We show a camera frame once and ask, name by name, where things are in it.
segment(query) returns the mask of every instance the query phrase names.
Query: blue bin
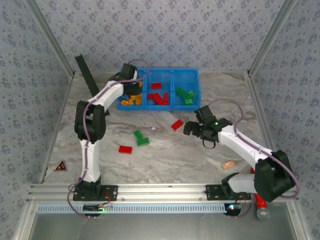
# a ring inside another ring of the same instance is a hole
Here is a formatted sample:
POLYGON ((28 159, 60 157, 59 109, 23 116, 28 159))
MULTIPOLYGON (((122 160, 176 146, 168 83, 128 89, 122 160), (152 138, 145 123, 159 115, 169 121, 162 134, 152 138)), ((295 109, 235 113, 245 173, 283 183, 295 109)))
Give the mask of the blue bin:
MULTIPOLYGON (((147 74, 146 68, 138 68, 138 76, 141 78, 147 74)), ((151 68, 149 75, 143 80, 142 105, 121 105, 121 101, 128 99, 123 95, 116 100, 118 110, 124 111, 194 111, 201 105, 201 88, 199 72, 197 68, 151 68), (152 83, 161 83, 161 89, 151 89, 152 83), (193 91, 193 105, 186 105, 184 98, 177 94, 177 89, 182 88, 186 92, 193 91), (169 105, 157 105, 148 100, 148 94, 159 93, 163 98, 168 93, 169 105)))

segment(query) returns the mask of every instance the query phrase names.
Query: patterned wallpaper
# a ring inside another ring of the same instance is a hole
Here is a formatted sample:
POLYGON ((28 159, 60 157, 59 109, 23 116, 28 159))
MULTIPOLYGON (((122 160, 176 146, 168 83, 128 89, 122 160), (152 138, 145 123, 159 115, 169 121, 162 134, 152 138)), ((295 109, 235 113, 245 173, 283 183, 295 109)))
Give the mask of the patterned wallpaper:
POLYGON ((72 68, 248 69, 283 0, 37 0, 72 68))
POLYGON ((11 240, 69 80, 24 1, 0 9, 0 239, 11 240))
POLYGON ((298 1, 254 76, 277 148, 301 182, 302 207, 320 239, 320 3, 298 1))

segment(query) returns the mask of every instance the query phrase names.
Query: red triangle sticker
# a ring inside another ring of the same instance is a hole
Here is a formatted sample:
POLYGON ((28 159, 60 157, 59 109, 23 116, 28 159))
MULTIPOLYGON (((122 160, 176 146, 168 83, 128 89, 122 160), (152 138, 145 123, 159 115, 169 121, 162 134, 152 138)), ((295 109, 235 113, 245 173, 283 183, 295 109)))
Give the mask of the red triangle sticker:
POLYGON ((55 171, 67 171, 67 166, 65 160, 62 160, 60 164, 56 167, 55 171))

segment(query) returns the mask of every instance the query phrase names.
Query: metal bracket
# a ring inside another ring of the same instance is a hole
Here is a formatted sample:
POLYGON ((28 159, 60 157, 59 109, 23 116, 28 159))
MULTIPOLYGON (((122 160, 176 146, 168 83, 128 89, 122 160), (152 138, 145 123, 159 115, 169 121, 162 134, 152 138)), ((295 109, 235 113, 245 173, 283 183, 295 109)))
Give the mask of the metal bracket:
POLYGON ((208 201, 225 201, 225 200, 251 200, 251 194, 250 193, 243 193, 245 199, 242 195, 239 195, 238 193, 235 194, 229 194, 229 197, 225 194, 225 192, 222 189, 221 184, 211 184, 211 185, 205 185, 205 194, 206 199, 208 201))
POLYGON ((118 196, 118 186, 117 185, 102 185, 101 186, 101 194, 95 198, 92 199, 88 197, 88 195, 84 194, 84 191, 82 188, 78 185, 75 187, 74 193, 73 193, 73 201, 95 201, 95 202, 106 202, 111 201, 115 202, 117 201, 118 196))

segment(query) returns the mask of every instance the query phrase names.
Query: white marble table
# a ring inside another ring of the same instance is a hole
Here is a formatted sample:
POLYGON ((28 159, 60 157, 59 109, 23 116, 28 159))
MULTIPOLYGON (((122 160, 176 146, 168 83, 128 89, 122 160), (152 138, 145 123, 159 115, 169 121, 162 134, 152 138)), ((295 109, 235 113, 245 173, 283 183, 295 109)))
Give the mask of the white marble table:
MULTIPOLYGON (((232 98, 240 103, 245 120, 239 130, 262 144, 262 136, 254 113, 243 74, 201 73, 202 106, 217 98, 232 98)), ((54 149, 48 163, 45 183, 73 183, 81 174, 82 153, 80 142, 74 132, 76 105, 91 97, 81 75, 73 80, 64 109, 54 149), (65 160, 67 171, 54 169, 65 160)), ((240 112, 229 102, 216 103, 211 110, 217 118, 235 122, 240 112)), ((104 184, 133 183, 220 183, 221 179, 234 172, 248 172, 250 166, 235 152, 217 144, 215 149, 206 149, 195 136, 183 134, 171 125, 181 119, 195 121, 193 112, 185 111, 119 111, 113 103, 106 117, 105 137, 100 144, 100 171, 104 184), (139 130, 149 138, 150 144, 137 147, 133 132, 139 130), (119 146, 132 146, 132 154, 121 154, 119 146), (234 160, 236 167, 223 170, 222 163, 234 160)))

